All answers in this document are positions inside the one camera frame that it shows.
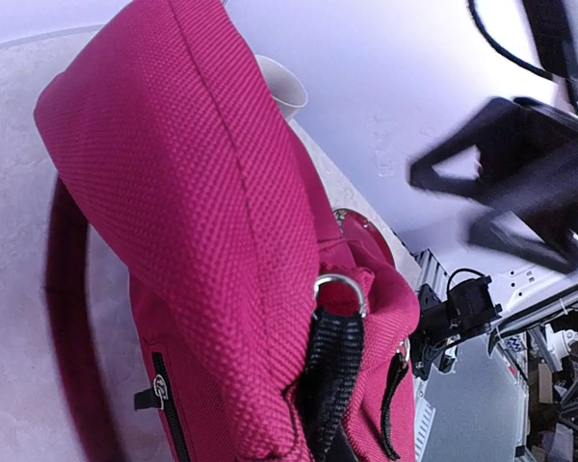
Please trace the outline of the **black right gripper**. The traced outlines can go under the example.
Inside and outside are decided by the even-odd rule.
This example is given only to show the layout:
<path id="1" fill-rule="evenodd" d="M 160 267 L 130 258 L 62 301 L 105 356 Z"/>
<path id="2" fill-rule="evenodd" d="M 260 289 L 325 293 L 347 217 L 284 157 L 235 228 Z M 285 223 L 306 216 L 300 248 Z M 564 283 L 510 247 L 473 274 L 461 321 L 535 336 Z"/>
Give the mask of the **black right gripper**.
<path id="1" fill-rule="evenodd" d="M 495 147 L 506 126 L 506 101 L 489 100 L 413 161 L 408 181 L 419 190 L 486 201 L 490 210 L 469 226 L 470 244 L 568 274 L 578 269 L 578 119 L 538 104 L 531 117 L 527 131 L 539 157 L 507 178 Z M 477 179 L 435 170 L 470 147 L 486 162 Z"/>

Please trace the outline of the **red student backpack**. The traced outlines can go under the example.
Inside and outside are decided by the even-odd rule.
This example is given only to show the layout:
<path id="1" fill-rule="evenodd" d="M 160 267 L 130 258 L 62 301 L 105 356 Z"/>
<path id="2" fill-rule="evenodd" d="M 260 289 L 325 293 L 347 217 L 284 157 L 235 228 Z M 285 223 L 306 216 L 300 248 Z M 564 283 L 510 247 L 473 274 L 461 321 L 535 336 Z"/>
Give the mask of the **red student backpack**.
<path id="1" fill-rule="evenodd" d="M 41 93 L 58 171 L 45 296 L 86 457 L 127 454 L 86 297 L 88 232 L 126 265 L 177 461 L 411 461 L 413 289 L 344 233 L 219 1 L 134 1 Z"/>

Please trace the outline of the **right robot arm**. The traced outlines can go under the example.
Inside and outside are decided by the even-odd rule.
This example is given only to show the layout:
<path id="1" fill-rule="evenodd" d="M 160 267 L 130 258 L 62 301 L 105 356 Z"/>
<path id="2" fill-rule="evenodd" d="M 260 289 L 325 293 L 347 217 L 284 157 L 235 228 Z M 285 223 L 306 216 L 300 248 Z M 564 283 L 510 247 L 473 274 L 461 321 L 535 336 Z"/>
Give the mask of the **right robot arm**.
<path id="1" fill-rule="evenodd" d="M 503 47 L 477 5 L 467 8 L 501 56 L 546 80 L 561 78 L 564 112 L 529 97 L 495 97 L 408 168 L 412 187 L 488 208 L 467 240 L 560 273 L 578 269 L 578 1 L 526 1 L 539 66 Z"/>

